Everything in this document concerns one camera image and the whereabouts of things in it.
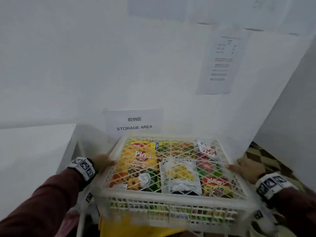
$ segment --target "white plastic basket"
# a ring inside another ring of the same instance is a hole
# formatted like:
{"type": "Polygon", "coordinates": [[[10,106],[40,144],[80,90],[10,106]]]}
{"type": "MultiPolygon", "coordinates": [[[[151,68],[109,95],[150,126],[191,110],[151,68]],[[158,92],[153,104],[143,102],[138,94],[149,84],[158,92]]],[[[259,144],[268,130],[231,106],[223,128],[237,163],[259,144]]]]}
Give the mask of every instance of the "white plastic basket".
{"type": "MultiPolygon", "coordinates": [[[[201,153],[198,147],[190,146],[187,148],[188,143],[194,143],[196,139],[196,137],[185,136],[171,137],[128,134],[121,138],[110,158],[119,160],[122,155],[125,155],[122,154],[124,147],[130,144],[132,140],[151,143],[164,142],[170,143],[170,146],[157,154],[158,156],[156,157],[160,161],[164,158],[173,158],[170,156],[182,156],[183,158],[192,158],[196,165],[199,166],[201,162],[198,156],[201,156],[201,153]]],[[[245,235],[254,211],[259,209],[252,198],[251,190],[240,176],[231,173],[225,168],[225,164],[232,163],[232,160],[225,155],[224,150],[217,140],[200,140],[216,150],[219,158],[215,165],[217,169],[214,170],[215,167],[211,166],[213,171],[210,171],[209,174],[212,176],[214,171],[217,172],[216,177],[222,174],[219,179],[229,183],[231,188],[230,194],[223,193],[222,195],[214,196],[206,191],[202,191],[201,196],[190,195],[192,192],[189,191],[177,191],[176,193],[178,194],[161,193],[161,182],[164,180],[159,179],[162,175],[159,172],[155,172],[156,179],[151,178],[154,181],[150,183],[150,186],[142,188],[141,184],[137,183],[136,187],[139,189],[138,191],[131,190],[135,189],[134,186],[131,189],[110,188],[109,186],[113,185],[113,181],[117,178],[113,178],[118,169],[117,164],[108,169],[95,181],[97,188],[94,190],[94,196],[101,215],[111,215],[113,218],[120,219],[126,213],[130,213],[132,220],[138,224],[159,227],[183,227],[192,231],[245,235]]],[[[200,175],[201,189],[203,189],[203,176],[201,176],[201,172],[197,174],[200,175]]],[[[120,180],[115,182],[115,185],[115,187],[127,188],[127,184],[120,184],[120,180]]]]}

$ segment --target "cookie image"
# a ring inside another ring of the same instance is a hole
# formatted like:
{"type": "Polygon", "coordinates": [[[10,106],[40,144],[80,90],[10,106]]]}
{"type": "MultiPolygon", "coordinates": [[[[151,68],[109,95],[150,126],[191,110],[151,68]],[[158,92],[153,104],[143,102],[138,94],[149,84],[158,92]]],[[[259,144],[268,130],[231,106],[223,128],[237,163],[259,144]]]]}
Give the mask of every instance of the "cookie image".
{"type": "Polygon", "coordinates": [[[140,187],[140,181],[137,178],[130,178],[127,182],[127,188],[129,190],[135,190],[138,191],[138,188],[140,187]]]}

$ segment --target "wrist band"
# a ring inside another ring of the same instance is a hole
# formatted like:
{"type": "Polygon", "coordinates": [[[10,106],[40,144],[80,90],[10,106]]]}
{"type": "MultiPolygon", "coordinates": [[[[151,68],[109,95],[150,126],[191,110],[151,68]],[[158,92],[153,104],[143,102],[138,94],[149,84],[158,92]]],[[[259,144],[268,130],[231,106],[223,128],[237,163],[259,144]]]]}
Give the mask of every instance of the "wrist band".
{"type": "Polygon", "coordinates": [[[271,199],[280,190],[294,185],[288,182],[278,173],[264,175],[256,183],[257,192],[264,197],[264,199],[271,199]]]}
{"type": "Polygon", "coordinates": [[[85,181],[92,179],[95,175],[93,162],[88,158],[77,157],[68,165],[68,168],[76,169],[85,181]]]}

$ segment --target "left hand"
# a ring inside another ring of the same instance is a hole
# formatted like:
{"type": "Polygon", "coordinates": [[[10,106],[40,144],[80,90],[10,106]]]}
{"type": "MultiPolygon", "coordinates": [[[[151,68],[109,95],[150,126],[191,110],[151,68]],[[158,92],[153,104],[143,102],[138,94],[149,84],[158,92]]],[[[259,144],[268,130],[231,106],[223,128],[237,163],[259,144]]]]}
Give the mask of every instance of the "left hand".
{"type": "Polygon", "coordinates": [[[91,158],[91,160],[94,163],[95,171],[97,171],[98,173],[104,172],[104,170],[108,166],[115,165],[115,161],[114,160],[109,160],[109,156],[107,154],[97,155],[97,156],[91,158]]]}

